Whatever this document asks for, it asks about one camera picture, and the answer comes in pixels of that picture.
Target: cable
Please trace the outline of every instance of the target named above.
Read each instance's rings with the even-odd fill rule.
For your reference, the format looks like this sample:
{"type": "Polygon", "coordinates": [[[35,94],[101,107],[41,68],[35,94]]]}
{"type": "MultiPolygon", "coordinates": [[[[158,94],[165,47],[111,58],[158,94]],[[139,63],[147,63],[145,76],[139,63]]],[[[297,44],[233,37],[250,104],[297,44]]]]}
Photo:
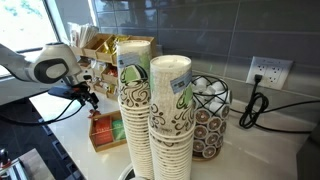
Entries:
{"type": "Polygon", "coordinates": [[[2,118],[0,118],[0,121],[4,121],[6,123],[10,123],[10,124],[14,124],[14,125],[19,125],[19,126],[43,126],[43,125],[48,125],[48,124],[51,124],[51,123],[55,123],[55,122],[59,122],[59,121],[62,121],[62,120],[65,120],[65,119],[68,119],[72,116],[74,116],[75,114],[77,114],[84,105],[81,105],[80,108],[75,111],[74,113],[72,113],[71,115],[67,116],[67,117],[64,117],[62,119],[58,119],[60,118],[66,111],[67,109],[70,107],[70,105],[74,102],[74,99],[68,104],[68,106],[62,111],[62,113],[60,113],[56,118],[54,119],[51,119],[49,121],[44,121],[44,122],[21,122],[21,121],[15,121],[15,120],[12,120],[12,119],[9,119],[7,117],[4,117],[0,114],[0,116],[2,118]]]}
{"type": "Polygon", "coordinates": [[[273,128],[264,127],[264,126],[261,126],[261,125],[257,124],[257,120],[258,120],[260,114],[262,114],[262,113],[268,113],[268,112],[271,112],[271,111],[276,111],[276,110],[279,110],[279,109],[284,109],[284,108],[297,106],[297,105],[302,105],[302,104],[319,103],[320,102],[320,101],[306,101],[306,102],[300,102],[300,103],[295,103],[295,104],[289,104],[289,105],[286,105],[286,106],[281,106],[281,107],[270,109],[270,110],[266,111],[266,109],[269,106],[268,98],[266,96],[264,96],[262,93],[256,92],[257,86],[260,83],[261,79],[262,79],[261,75],[255,75],[255,85],[253,87],[251,98],[249,100],[249,103],[248,103],[248,105],[246,107],[245,112],[241,112],[241,111],[237,111],[237,110],[231,109],[234,112],[242,113],[242,116],[241,116],[241,118],[239,120],[239,125],[241,127],[243,127],[244,129],[249,129],[249,128],[253,127],[253,126],[256,126],[256,127],[260,128],[260,129],[267,130],[267,131],[273,131],[273,132],[291,133],[291,134],[310,134],[311,131],[280,130],[280,129],[273,129],[273,128]],[[259,99],[261,99],[261,101],[262,101],[260,109],[258,111],[254,111],[253,107],[254,107],[256,101],[259,100],[259,99]]]}

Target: window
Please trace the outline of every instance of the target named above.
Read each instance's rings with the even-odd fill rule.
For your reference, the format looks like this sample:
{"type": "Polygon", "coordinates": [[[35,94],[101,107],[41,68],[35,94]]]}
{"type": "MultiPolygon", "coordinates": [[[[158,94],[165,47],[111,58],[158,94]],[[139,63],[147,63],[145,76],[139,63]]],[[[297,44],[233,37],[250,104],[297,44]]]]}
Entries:
{"type": "MultiPolygon", "coordinates": [[[[45,0],[0,0],[0,17],[0,43],[18,53],[59,41],[45,0]]],[[[0,66],[0,77],[8,73],[0,66]]]]}

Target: cup label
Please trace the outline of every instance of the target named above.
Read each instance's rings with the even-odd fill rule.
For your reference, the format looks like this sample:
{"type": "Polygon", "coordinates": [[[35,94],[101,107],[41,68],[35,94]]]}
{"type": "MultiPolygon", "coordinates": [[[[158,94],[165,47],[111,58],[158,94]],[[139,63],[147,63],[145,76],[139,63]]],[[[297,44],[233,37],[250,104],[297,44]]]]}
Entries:
{"type": "Polygon", "coordinates": [[[129,52],[126,54],[120,54],[117,56],[118,59],[118,67],[124,68],[128,65],[132,64],[139,64],[140,63],[140,56],[137,53],[129,52]]]}
{"type": "Polygon", "coordinates": [[[191,78],[192,78],[191,70],[188,70],[182,76],[180,76],[174,80],[171,80],[170,84],[171,84],[171,88],[173,90],[173,93],[176,94],[176,93],[183,91],[191,82],[191,78]]]}

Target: coffee pod holder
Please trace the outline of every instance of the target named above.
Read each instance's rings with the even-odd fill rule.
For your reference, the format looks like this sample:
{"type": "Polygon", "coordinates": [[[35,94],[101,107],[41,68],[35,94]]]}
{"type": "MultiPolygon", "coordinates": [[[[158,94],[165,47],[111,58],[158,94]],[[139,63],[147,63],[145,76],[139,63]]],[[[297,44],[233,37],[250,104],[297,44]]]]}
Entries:
{"type": "Polygon", "coordinates": [[[192,76],[194,100],[193,160],[207,161],[219,155],[232,103],[232,92],[221,79],[192,76]]]}

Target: black cable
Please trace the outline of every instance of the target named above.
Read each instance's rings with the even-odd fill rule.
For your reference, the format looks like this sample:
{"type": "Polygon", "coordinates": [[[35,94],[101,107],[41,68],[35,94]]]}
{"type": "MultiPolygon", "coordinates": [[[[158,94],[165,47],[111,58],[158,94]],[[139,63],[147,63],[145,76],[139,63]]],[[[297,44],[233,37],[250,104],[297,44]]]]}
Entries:
{"type": "Polygon", "coordinates": [[[1,114],[0,114],[0,116],[1,116],[2,118],[0,118],[0,121],[4,121],[4,122],[6,122],[6,123],[14,124],[14,125],[19,125],[19,126],[43,126],[43,125],[48,125],[48,124],[51,124],[51,123],[59,122],[59,121],[62,121],[62,120],[65,120],[65,119],[68,119],[68,118],[74,116],[74,115],[77,114],[77,113],[81,110],[81,108],[84,106],[84,105],[81,105],[80,108],[79,108],[76,112],[74,112],[74,113],[72,113],[71,115],[69,115],[69,116],[67,116],[67,117],[64,117],[64,118],[62,118],[62,119],[58,119],[59,117],[61,117],[61,116],[66,112],[66,110],[70,107],[70,105],[72,104],[73,101],[74,101],[74,100],[72,100],[72,101],[68,104],[68,106],[62,111],[62,113],[61,113],[59,116],[57,116],[56,118],[51,119],[51,120],[49,120],[49,121],[44,121],[44,122],[21,122],[21,121],[15,121],[15,120],[9,119],[9,118],[7,118],[7,117],[2,116],[1,114]]]}
{"type": "Polygon", "coordinates": [[[249,129],[249,128],[253,127],[253,126],[256,126],[256,127],[260,128],[260,129],[267,130],[267,131],[273,131],[273,132],[291,133],[291,134],[310,134],[311,131],[280,130],[280,129],[273,129],[273,128],[264,127],[264,126],[261,126],[261,125],[257,124],[257,120],[258,120],[260,114],[262,114],[262,113],[268,113],[268,112],[271,112],[271,111],[276,111],[276,110],[279,110],[279,109],[288,108],[288,107],[292,107],[292,106],[297,106],[297,105],[301,105],[301,104],[319,103],[320,102],[320,101],[306,101],[306,102],[300,102],[300,103],[295,103],[295,104],[289,104],[289,105],[286,105],[286,106],[281,106],[281,107],[270,109],[270,110],[266,111],[266,109],[268,108],[268,105],[269,105],[268,98],[266,96],[264,96],[260,92],[256,93],[257,86],[260,83],[261,79],[262,79],[261,75],[255,75],[255,85],[253,87],[251,98],[249,100],[249,103],[248,103],[248,106],[246,107],[245,112],[241,112],[241,111],[237,111],[237,110],[231,109],[234,112],[242,113],[242,116],[241,116],[241,118],[239,120],[239,125],[241,127],[245,128],[245,129],[249,129]],[[262,101],[260,109],[258,111],[254,111],[253,107],[254,107],[256,101],[259,100],[259,99],[261,99],[261,101],[262,101]]]}

